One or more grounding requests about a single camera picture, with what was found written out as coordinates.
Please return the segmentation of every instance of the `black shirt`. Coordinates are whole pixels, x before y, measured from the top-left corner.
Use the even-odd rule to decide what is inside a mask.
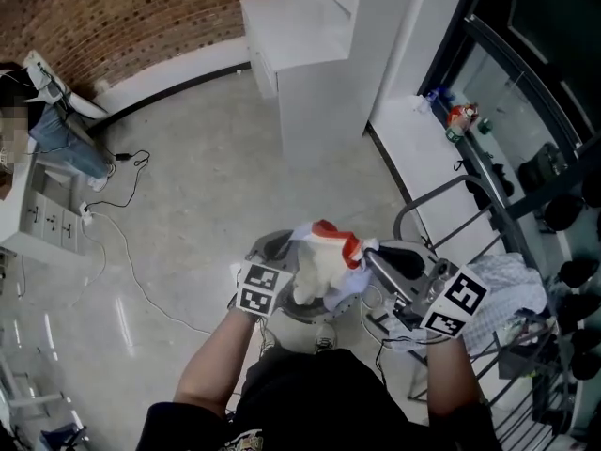
[[[431,428],[412,424],[349,350],[295,354],[243,392],[230,423],[189,404],[150,407],[138,451],[501,449],[477,405]]]
[[[34,99],[37,96],[38,91],[29,78],[26,69],[0,74],[0,111],[2,111],[2,117],[11,118],[13,117],[13,108],[26,106],[28,130],[33,129],[39,122],[46,104],[43,101],[24,101]]]

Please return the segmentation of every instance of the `blue jeans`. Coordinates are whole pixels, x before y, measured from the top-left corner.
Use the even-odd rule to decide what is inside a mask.
[[[70,132],[51,105],[46,105],[39,122],[29,131],[29,135],[36,139],[40,150],[51,151],[55,157],[70,163],[90,177],[102,179],[108,174],[108,166],[100,153],[74,132]]]

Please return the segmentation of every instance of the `forearm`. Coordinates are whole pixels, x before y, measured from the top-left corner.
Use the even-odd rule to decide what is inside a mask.
[[[253,318],[238,309],[227,313],[186,366],[175,402],[194,404],[225,415],[253,335]]]
[[[427,347],[428,412],[444,417],[480,401],[480,387],[463,339]]]

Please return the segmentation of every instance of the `concrete floor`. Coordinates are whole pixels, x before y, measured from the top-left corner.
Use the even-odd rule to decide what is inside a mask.
[[[88,287],[85,279],[101,266],[98,245],[90,244],[86,269],[51,268],[26,258],[20,300],[21,258],[13,259],[0,298],[5,350],[39,391],[58,389],[71,401],[50,405],[51,419],[31,422],[29,432],[65,424],[75,410],[94,449],[133,449],[147,407],[172,398],[183,367],[224,316],[235,292],[229,266],[257,237],[321,218],[359,237],[391,237],[393,218],[404,204],[368,137],[311,170],[287,168],[280,144],[277,112],[261,100],[249,71],[154,103],[109,129],[112,152],[144,148],[151,159],[126,209],[92,210],[110,215],[127,236],[150,299],[206,333],[166,319],[145,301],[132,281],[123,240],[100,217],[86,233],[104,244],[107,267]],[[80,198],[125,202],[135,171],[132,162],[119,163],[102,193],[85,190]],[[406,232],[417,239],[414,228]],[[57,360],[47,352],[46,320]],[[358,308],[335,326],[339,346],[375,369],[378,344],[362,330]],[[311,326],[280,315],[270,328],[291,349],[312,348]],[[259,344],[256,333],[245,368],[256,361]],[[404,400],[415,360],[385,352],[382,363],[393,397],[409,418],[423,420],[424,407]],[[233,396],[230,407],[238,398]]]

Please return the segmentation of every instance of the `red and white cloth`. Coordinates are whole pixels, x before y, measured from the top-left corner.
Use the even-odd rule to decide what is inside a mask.
[[[332,311],[345,297],[367,288],[371,271],[363,251],[368,247],[378,249],[376,239],[358,239],[352,232],[339,231],[324,220],[300,225],[290,239],[300,241],[293,294],[297,304],[323,298],[325,307]]]

